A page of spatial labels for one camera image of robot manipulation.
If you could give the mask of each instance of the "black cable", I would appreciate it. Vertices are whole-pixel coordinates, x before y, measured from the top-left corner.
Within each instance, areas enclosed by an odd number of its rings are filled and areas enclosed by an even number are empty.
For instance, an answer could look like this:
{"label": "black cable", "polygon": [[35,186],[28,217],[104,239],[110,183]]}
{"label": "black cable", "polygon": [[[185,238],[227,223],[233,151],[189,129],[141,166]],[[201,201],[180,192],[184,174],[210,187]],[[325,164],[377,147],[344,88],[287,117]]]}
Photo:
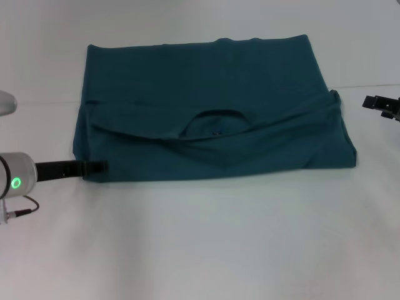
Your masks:
{"label": "black cable", "polygon": [[39,203],[35,199],[33,199],[33,198],[31,198],[31,197],[29,197],[27,195],[25,195],[23,197],[28,199],[28,200],[30,200],[30,201],[32,201],[36,205],[36,207],[34,209],[22,209],[20,211],[12,211],[12,212],[9,213],[9,218],[22,217],[22,216],[25,216],[27,214],[34,213],[35,211],[37,211],[40,208]]}
{"label": "black cable", "polygon": [[28,200],[31,200],[34,204],[36,204],[36,207],[34,209],[32,209],[31,213],[34,213],[35,211],[37,211],[40,208],[39,203],[35,199],[33,199],[33,198],[31,198],[31,197],[29,197],[27,195],[25,195],[23,197],[28,199]]}

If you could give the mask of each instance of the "white background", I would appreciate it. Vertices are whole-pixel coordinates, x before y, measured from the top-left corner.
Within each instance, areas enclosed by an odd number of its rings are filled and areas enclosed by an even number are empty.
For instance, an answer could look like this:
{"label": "white background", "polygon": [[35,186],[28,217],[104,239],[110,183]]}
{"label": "white background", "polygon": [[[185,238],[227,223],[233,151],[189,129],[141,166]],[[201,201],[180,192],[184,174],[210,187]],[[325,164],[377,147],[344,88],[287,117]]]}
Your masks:
{"label": "white background", "polygon": [[0,89],[20,104],[1,152],[73,159],[89,44],[307,34],[359,154],[355,169],[39,183],[41,209],[0,227],[0,298],[397,299],[400,124],[361,105],[400,97],[399,29],[396,0],[0,1]]}

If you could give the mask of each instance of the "green led light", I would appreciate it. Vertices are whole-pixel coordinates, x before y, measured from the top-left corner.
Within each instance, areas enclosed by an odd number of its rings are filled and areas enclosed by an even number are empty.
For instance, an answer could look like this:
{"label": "green led light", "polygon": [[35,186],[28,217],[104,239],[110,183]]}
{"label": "green led light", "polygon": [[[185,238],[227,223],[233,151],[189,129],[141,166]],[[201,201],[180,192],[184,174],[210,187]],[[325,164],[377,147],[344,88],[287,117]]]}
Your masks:
{"label": "green led light", "polygon": [[21,185],[21,180],[18,177],[15,177],[12,181],[11,181],[11,187],[13,189],[17,189],[19,188],[19,186]]}

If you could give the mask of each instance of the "white surface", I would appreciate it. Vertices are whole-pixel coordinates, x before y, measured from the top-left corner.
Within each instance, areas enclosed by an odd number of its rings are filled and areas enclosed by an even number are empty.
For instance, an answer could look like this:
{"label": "white surface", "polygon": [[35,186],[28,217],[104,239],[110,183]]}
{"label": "white surface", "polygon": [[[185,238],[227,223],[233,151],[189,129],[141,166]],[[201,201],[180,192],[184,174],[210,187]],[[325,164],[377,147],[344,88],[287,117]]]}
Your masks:
{"label": "white surface", "polygon": [[329,87],[400,84],[396,0],[1,0],[0,89],[77,102],[86,47],[307,34]]}
{"label": "white surface", "polygon": [[[339,93],[355,169],[39,183],[31,195],[41,210],[0,227],[1,299],[396,299],[400,124],[361,104],[365,95],[399,96],[400,87]],[[76,103],[21,105],[0,119],[2,151],[73,158],[77,111]]]}
{"label": "white surface", "polygon": [[[354,1],[0,1],[1,151],[72,159],[86,46],[308,34],[328,86],[400,83],[400,6]],[[338,89],[355,169],[42,182],[0,226],[1,300],[376,300],[400,295],[400,124]],[[22,198],[10,209],[30,205]]]}

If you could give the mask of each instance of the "teal fabric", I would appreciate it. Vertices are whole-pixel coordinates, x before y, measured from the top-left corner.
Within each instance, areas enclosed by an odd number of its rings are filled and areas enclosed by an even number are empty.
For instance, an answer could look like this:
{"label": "teal fabric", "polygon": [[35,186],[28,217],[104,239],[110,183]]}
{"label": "teal fabric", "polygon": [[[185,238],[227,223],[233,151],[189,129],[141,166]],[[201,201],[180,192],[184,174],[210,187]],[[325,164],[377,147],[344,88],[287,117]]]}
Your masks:
{"label": "teal fabric", "polygon": [[87,49],[76,159],[87,180],[351,168],[356,150],[307,36]]}

